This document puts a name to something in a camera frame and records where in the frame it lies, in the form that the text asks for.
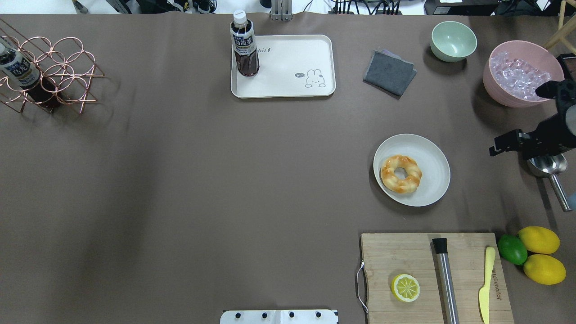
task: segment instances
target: metal scoop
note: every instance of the metal scoop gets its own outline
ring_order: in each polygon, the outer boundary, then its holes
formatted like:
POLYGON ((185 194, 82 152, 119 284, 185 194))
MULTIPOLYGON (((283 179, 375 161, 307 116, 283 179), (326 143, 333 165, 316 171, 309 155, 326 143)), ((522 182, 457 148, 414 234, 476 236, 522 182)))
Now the metal scoop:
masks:
POLYGON ((560 181, 558 181, 557 176, 566 171, 566 167, 568 167, 568 162, 564 158, 564 155, 558 154, 555 156, 537 156, 528 160, 527 162, 528 167, 535 176, 540 178, 550 178, 550 183, 552 184, 552 188, 556 193, 556 197, 558 197, 558 201, 562 206, 562 210, 565 212, 571 211, 572 208, 568 206, 566 194, 564 193, 562 185, 560 184, 560 181))

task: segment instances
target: halved lemon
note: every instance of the halved lemon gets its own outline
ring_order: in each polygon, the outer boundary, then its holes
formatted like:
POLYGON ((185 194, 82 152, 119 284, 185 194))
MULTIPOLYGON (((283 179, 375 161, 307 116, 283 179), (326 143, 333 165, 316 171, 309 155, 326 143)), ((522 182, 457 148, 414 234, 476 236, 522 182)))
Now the halved lemon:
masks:
POLYGON ((413 302, 420 296, 418 280, 409 274, 399 274, 392 280, 392 294, 403 302, 413 302))

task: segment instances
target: bagel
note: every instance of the bagel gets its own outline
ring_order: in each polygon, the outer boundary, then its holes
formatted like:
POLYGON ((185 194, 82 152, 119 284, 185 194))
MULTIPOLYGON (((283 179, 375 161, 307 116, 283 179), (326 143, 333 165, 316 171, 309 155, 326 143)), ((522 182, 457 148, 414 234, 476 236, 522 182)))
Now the bagel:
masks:
POLYGON ((409 156, 394 155, 389 157, 382 168, 380 168, 380 177, 386 188, 399 194, 409 194, 416 191, 420 185, 422 171, 414 159, 409 156), (399 179, 394 171, 397 168, 406 170, 405 179, 399 179))

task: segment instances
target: ladle handle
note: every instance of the ladle handle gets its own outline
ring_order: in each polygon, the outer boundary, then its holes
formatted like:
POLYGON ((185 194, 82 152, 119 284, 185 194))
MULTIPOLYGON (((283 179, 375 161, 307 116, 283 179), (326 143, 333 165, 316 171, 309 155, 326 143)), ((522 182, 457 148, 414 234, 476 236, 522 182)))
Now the ladle handle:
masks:
POLYGON ((562 210, 565 212, 569 212, 572 210, 570 206, 568 206, 568 199, 566 198, 566 194, 564 193, 564 189, 562 189, 562 185, 560 181, 558 181, 558 176, 555 174, 550 176, 550 183, 552 184, 552 188, 556 193, 556 197, 558 197, 558 201, 560 202, 560 206, 562 206, 562 210))

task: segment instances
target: lemon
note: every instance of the lemon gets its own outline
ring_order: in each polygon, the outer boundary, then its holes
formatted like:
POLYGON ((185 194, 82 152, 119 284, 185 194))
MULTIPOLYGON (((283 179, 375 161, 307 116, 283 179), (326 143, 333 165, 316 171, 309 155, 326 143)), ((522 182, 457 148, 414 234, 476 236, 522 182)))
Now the lemon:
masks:
POLYGON ((532 254, 524 263, 528 278, 543 285, 555 285, 566 278, 562 262, 546 254, 532 254))
POLYGON ((420 296, 418 280, 409 274, 399 274, 392 280, 392 294, 403 302, 413 302, 420 296))
POLYGON ((540 226, 528 226, 518 232, 518 238, 528 251, 542 254, 552 254, 560 247, 560 239, 556 233, 540 226))

